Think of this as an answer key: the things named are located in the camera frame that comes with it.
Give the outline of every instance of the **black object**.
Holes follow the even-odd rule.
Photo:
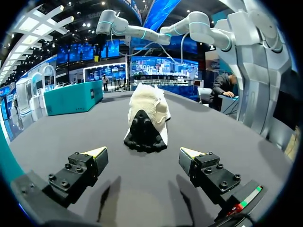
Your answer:
[[[28,184],[31,183],[36,185],[41,193],[67,208],[78,200],[87,186],[94,186],[98,179],[98,167],[92,156],[75,153],[69,156],[68,160],[69,162],[58,173],[49,174],[48,183],[31,172],[13,182],[13,191],[19,194],[19,189],[24,188],[25,191],[31,192]]]
[[[218,226],[221,222],[226,222],[224,226],[243,226],[244,220],[251,219],[248,217],[249,213],[267,191],[262,186],[262,190],[257,196],[240,213],[236,213],[235,208],[260,185],[251,180],[245,186],[241,186],[241,175],[233,174],[225,169],[223,164],[220,163],[220,158],[212,152],[195,157],[191,163],[188,176],[195,187],[201,187],[211,201],[222,208],[215,219],[216,223],[212,226]]]
[[[124,144],[130,149],[147,153],[160,152],[167,148],[160,133],[155,129],[144,110],[139,110],[134,117]]]

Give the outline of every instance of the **display screen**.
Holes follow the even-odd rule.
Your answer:
[[[126,79],[125,64],[109,65],[89,70],[89,81],[102,80],[103,74],[106,74],[108,80]]]
[[[116,57],[119,56],[119,46],[120,46],[120,41],[118,39],[115,39],[112,41],[108,41],[107,42],[107,46],[108,46],[108,57]]]
[[[180,1],[181,0],[155,0],[145,20],[144,27],[157,31]]]
[[[82,60],[92,60],[94,58],[94,47],[89,43],[83,44]]]
[[[159,75],[198,78],[198,62],[163,57],[132,57],[132,76]]]
[[[70,62],[80,61],[82,44],[72,44],[70,49]]]
[[[68,62],[68,45],[58,47],[57,64],[65,64]]]
[[[107,57],[107,43],[104,45],[103,50],[101,51],[101,58]]]
[[[181,50],[181,41],[183,36],[173,36],[170,40],[170,45],[164,46],[166,50]],[[142,48],[147,44],[151,43],[148,40],[140,39],[140,38],[132,38],[131,39],[131,47]],[[148,48],[160,48],[158,44],[151,44]],[[186,37],[183,42],[183,51],[189,53],[197,53],[197,43],[189,37]]]

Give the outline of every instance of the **city skyline on screen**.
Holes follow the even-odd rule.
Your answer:
[[[132,57],[132,76],[182,76],[198,78],[198,62],[164,57]]]

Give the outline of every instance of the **white display kiosk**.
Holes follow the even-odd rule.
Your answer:
[[[31,112],[30,99],[32,98],[32,79],[21,78],[16,82],[16,93],[18,96],[18,107],[20,115]]]

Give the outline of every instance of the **gray table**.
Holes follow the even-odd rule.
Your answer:
[[[109,164],[93,188],[69,210],[106,227],[207,226],[220,208],[194,188],[178,164],[179,148],[213,152],[242,184],[269,188],[253,216],[260,217],[282,189],[292,167],[275,146],[224,114],[167,93],[169,145],[160,153],[138,153],[123,144],[131,92],[105,94],[87,113],[45,117],[10,145],[25,171],[43,178],[57,172],[73,152],[107,146]]]

